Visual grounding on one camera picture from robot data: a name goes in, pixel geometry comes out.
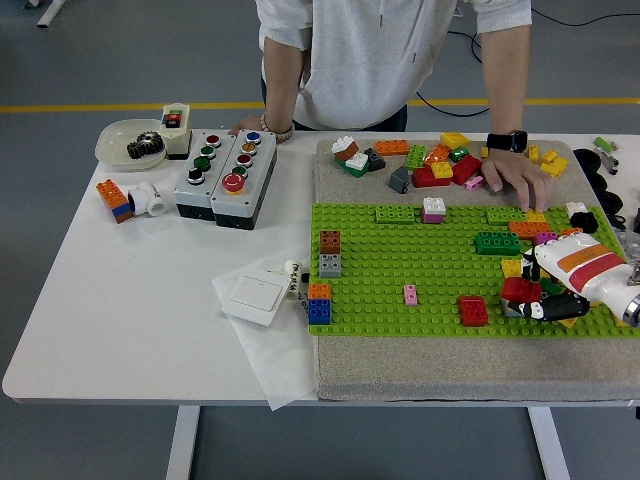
yellow floor line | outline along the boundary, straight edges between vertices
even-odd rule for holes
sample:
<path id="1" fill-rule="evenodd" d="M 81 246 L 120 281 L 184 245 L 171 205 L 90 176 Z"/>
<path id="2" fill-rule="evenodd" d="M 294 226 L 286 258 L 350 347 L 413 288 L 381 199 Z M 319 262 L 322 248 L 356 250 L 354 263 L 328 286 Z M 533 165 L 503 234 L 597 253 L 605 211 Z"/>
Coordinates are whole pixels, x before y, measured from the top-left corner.
<path id="1" fill-rule="evenodd" d="M 487 105 L 485 98 L 440 98 L 427 99 L 436 106 L 482 106 Z M 532 106 L 550 105 L 640 105 L 640 97 L 610 97 L 610 98 L 528 98 L 525 102 Z M 110 112 L 110 111 L 142 111 L 162 110 L 163 103 L 116 103 L 98 105 L 15 105 L 0 106 L 2 113 L 62 113 L 62 112 Z M 194 110 L 261 110 L 262 102 L 214 102 L 191 103 Z M 422 100 L 411 100 L 410 107 L 425 106 Z"/>

white paper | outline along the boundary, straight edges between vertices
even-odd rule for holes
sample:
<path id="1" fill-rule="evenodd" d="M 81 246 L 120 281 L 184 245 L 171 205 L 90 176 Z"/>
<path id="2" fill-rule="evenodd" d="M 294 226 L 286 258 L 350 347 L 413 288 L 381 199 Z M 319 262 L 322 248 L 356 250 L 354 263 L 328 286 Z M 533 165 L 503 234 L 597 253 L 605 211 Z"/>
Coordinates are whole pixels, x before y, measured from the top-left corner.
<path id="1" fill-rule="evenodd" d="M 284 270 L 287 260 L 297 260 L 308 266 L 309 245 L 287 249 L 286 252 L 248 266 L 280 272 Z M 213 279 L 221 303 L 228 297 L 241 271 L 239 269 Z M 315 391 L 313 340 L 309 334 L 307 314 L 299 300 L 285 298 L 268 327 L 231 315 L 227 315 L 227 318 L 233 325 L 271 410 Z"/>

gray floor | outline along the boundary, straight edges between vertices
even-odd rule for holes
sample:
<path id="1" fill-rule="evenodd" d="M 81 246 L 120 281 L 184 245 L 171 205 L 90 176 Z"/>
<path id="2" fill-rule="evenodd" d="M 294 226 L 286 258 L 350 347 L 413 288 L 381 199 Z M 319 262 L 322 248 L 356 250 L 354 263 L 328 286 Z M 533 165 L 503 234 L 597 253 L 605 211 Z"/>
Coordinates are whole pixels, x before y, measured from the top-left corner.
<path id="1" fill-rule="evenodd" d="M 22 0 L 0 4 L 0 106 L 260 100 L 252 2 L 67 0 L 49 29 Z M 636 0 L 538 0 L 579 22 Z M 472 33 L 473 14 L 453 29 Z M 567 28 L 536 18 L 531 98 L 639 96 L 640 20 Z M 484 94 L 469 43 L 449 38 L 428 98 Z M 450 108 L 468 112 L 475 107 Z M 0 372 L 4 372 L 95 168 L 100 131 L 159 112 L 0 114 Z M 198 110 L 196 128 L 251 110 Z M 486 131 L 488 116 L 411 108 L 415 131 Z M 528 107 L 531 132 L 640 132 L 638 106 Z M 175 408 L 23 406 L 0 396 L 0 479 L 161 479 Z M 638 478 L 633 410 L 554 409 L 572 478 Z M 193 478 L 543 478 L 522 409 L 210 408 Z"/>

smartwatch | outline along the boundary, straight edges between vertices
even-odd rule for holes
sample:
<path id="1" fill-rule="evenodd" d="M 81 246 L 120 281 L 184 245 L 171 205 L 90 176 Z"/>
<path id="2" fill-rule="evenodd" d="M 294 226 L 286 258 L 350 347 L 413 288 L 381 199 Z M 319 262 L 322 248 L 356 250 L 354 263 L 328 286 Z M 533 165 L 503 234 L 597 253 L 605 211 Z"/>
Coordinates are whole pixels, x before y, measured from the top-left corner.
<path id="1" fill-rule="evenodd" d="M 509 150 L 522 153 L 527 149 L 527 132 L 514 130 L 509 135 L 496 135 L 490 133 L 487 136 L 487 147 L 497 150 Z"/>

white bowl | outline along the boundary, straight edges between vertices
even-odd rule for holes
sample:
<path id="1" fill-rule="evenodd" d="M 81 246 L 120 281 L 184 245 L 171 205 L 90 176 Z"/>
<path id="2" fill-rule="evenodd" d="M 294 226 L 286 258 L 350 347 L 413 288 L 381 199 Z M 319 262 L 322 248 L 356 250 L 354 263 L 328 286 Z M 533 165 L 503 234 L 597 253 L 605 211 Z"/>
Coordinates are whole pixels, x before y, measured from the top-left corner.
<path id="1" fill-rule="evenodd" d="M 133 159 L 127 152 L 127 145 L 135 142 L 143 132 L 159 132 L 160 120 L 121 120 L 105 128 L 96 144 L 96 158 L 100 163 L 113 170 L 128 172 L 132 170 L 146 170 L 155 167 L 162 161 L 166 148 L 152 155 L 144 155 Z"/>

